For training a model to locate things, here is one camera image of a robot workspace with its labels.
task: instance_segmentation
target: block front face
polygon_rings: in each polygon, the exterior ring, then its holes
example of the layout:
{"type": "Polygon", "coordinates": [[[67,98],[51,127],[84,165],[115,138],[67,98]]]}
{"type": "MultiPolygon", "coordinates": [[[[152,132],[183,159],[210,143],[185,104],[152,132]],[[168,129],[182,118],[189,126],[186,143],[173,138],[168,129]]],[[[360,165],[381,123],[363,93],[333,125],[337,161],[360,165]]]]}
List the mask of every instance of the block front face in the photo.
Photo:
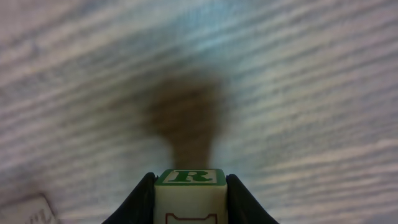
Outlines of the block front face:
{"type": "Polygon", "coordinates": [[[227,224],[222,170],[167,170],[155,183],[155,224],[227,224]]]}
{"type": "Polygon", "coordinates": [[[226,181],[220,169],[166,170],[155,185],[226,185],[226,181]]]}

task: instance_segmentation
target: cube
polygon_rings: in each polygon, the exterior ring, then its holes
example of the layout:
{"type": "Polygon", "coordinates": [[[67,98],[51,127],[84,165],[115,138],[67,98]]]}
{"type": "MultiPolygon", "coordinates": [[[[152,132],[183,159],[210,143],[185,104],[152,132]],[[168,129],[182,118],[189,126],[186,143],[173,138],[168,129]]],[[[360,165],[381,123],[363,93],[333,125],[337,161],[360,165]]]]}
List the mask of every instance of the cube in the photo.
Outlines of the cube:
{"type": "Polygon", "coordinates": [[[166,170],[155,182],[154,224],[227,224],[220,169],[166,170]]]}

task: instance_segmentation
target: wood grain surface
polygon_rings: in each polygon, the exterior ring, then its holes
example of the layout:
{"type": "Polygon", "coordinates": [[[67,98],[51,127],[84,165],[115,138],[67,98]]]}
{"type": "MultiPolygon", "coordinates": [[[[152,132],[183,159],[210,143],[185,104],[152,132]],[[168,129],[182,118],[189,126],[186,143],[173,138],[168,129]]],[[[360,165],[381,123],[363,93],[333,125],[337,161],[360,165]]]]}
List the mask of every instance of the wood grain surface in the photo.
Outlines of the wood grain surface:
{"type": "Polygon", "coordinates": [[[100,223],[146,172],[281,223],[398,221],[398,1],[0,1],[0,205],[100,223]]]}

